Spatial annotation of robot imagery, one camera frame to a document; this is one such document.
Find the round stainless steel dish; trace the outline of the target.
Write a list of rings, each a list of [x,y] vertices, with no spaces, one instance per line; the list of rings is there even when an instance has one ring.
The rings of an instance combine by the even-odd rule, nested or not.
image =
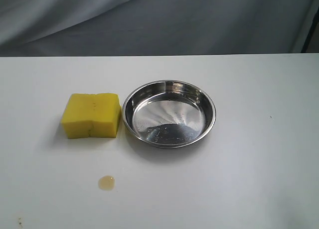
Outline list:
[[[216,122],[216,107],[199,87],[177,80],[158,80],[135,89],[124,101],[122,119],[138,140],[174,149],[203,139]]]

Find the black stand pole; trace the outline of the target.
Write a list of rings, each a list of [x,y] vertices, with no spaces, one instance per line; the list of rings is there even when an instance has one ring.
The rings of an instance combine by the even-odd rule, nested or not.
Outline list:
[[[309,32],[307,34],[307,37],[305,39],[305,42],[303,44],[303,47],[302,47],[302,50],[301,50],[301,53],[306,53],[308,47],[309,47],[309,44],[311,42],[311,39],[314,35],[314,32],[315,32],[315,29],[316,29],[316,26],[319,22],[319,9],[317,9],[314,17],[313,17],[313,20],[312,20],[312,24],[310,26],[310,29],[309,29]]]

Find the brown liquid spill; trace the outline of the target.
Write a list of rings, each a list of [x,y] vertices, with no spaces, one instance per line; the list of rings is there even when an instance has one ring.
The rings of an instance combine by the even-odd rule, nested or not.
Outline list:
[[[98,181],[98,187],[104,191],[111,191],[115,186],[115,178],[113,176],[103,176]]]

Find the yellow sponge block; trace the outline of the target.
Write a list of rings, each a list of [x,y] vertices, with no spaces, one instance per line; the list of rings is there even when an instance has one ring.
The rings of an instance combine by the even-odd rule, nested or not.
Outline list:
[[[68,100],[60,123],[69,139],[115,138],[121,113],[117,94],[74,93]]]

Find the grey backdrop cloth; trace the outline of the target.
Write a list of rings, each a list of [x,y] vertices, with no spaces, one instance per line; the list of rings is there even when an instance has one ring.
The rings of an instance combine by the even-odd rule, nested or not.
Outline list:
[[[299,52],[319,0],[0,0],[1,56]]]

